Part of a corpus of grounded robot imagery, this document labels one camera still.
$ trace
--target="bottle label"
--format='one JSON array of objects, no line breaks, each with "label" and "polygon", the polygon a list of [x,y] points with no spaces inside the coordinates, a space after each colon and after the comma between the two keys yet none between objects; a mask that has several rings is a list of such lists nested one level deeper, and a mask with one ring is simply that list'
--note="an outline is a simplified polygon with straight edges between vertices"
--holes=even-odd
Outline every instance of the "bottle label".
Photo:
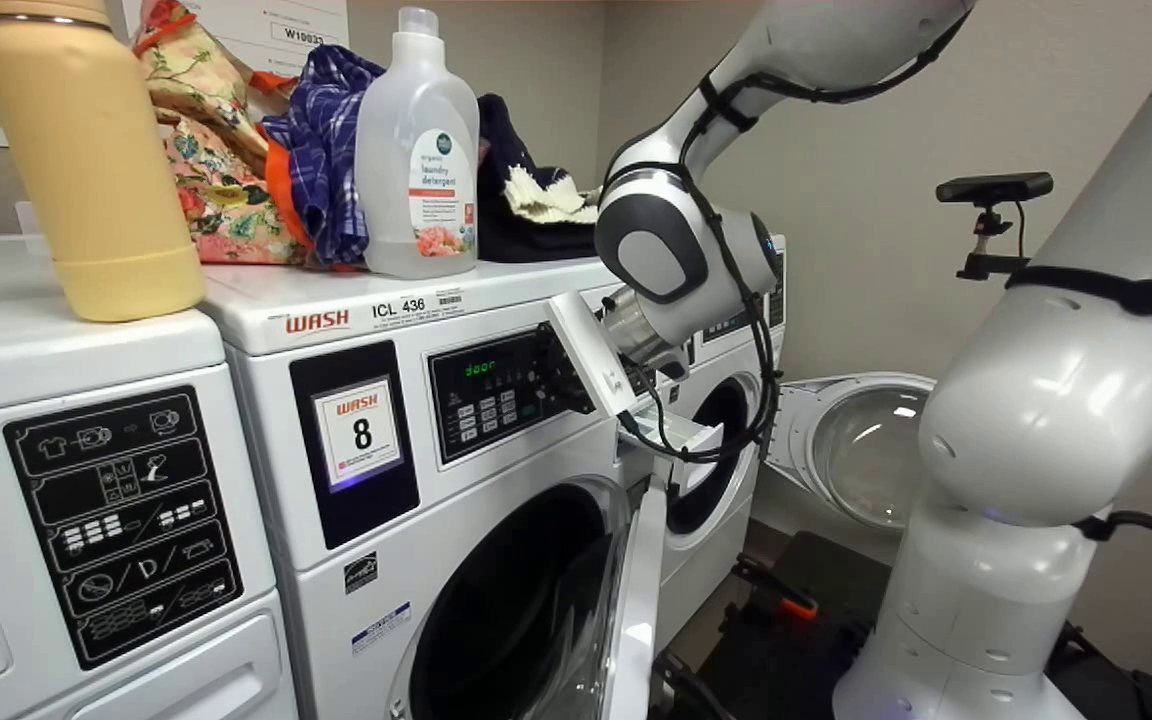
[{"label": "bottle label", "polygon": [[415,256],[476,251],[476,175],[453,131],[419,131],[408,167]]}]

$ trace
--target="yellow bottle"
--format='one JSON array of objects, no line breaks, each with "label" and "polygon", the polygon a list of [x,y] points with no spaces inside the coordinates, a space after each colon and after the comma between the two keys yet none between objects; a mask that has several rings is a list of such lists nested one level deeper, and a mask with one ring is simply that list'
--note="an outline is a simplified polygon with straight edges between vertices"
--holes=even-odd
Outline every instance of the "yellow bottle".
[{"label": "yellow bottle", "polygon": [[78,320],[202,296],[143,73],[104,0],[0,0],[0,124]]}]

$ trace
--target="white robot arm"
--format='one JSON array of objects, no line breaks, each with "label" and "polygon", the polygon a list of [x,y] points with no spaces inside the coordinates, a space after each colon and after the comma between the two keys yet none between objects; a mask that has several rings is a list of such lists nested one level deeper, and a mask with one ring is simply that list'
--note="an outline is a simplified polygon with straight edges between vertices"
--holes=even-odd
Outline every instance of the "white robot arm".
[{"label": "white robot arm", "polygon": [[[557,296],[557,333],[613,414],[624,364],[664,367],[766,289],[760,223],[707,208],[697,175],[778,97],[863,102],[922,69],[973,0],[773,0],[668,124],[607,172],[594,244],[628,285],[600,320]],[[878,623],[834,688],[840,720],[1065,720],[1042,661],[1088,578],[1072,525],[1152,462],[1152,102],[934,385]]]}]

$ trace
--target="brand logo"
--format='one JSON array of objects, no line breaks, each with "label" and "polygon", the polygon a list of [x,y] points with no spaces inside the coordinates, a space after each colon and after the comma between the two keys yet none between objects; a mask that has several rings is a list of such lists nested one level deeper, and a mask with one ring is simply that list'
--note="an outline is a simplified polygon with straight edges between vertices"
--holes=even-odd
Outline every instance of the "brand logo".
[{"label": "brand logo", "polygon": [[304,335],[304,333],[343,327],[343,326],[346,326],[346,308],[340,308],[340,314],[309,314],[309,315],[289,315],[285,333],[289,335]]}]

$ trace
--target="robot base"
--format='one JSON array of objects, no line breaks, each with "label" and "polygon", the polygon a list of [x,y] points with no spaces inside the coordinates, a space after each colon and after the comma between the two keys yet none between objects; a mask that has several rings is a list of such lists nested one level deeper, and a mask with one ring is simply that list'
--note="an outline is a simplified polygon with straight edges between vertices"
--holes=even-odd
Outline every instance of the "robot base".
[{"label": "robot base", "polygon": [[1080,720],[1042,675],[1093,545],[1010,528],[926,492],[863,654],[832,694],[840,720]]}]

